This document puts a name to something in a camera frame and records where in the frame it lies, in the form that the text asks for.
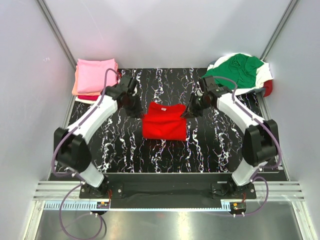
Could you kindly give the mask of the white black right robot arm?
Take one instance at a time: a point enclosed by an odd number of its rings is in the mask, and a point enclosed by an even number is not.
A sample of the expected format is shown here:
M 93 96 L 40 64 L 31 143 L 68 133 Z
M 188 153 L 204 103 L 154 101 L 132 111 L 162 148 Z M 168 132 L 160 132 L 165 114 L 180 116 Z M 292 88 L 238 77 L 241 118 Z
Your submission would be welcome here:
M 182 118 L 197 118 L 207 108 L 214 107 L 227 115 L 243 132 L 242 160 L 227 183 L 214 193 L 219 196 L 239 198 L 257 173 L 280 155 L 278 125 L 265 120 L 248 109 L 234 93 L 223 87 L 202 93 L 193 92 Z

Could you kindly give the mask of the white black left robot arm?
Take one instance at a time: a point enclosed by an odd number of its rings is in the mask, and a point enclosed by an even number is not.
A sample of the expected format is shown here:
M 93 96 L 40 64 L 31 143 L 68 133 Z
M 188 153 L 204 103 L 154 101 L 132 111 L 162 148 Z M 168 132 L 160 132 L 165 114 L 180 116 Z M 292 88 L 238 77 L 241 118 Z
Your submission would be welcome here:
M 143 118 L 143 109 L 138 96 L 137 81 L 108 86 L 93 106 L 76 122 L 54 132 L 53 161 L 69 168 L 80 181 L 90 187 L 97 198 L 103 198 L 109 191 L 109 179 L 92 163 L 88 147 L 94 133 L 119 109 L 125 109 L 130 118 Z

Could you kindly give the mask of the red t shirt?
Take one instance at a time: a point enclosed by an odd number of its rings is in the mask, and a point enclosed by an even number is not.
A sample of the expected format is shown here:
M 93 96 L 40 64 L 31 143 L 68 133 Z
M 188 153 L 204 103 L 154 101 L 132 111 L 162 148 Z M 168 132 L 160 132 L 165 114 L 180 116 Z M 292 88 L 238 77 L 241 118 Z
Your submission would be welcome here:
M 142 119 L 142 136 L 152 140 L 187 140 L 187 120 L 181 117 L 186 110 L 183 104 L 171 106 L 151 102 Z

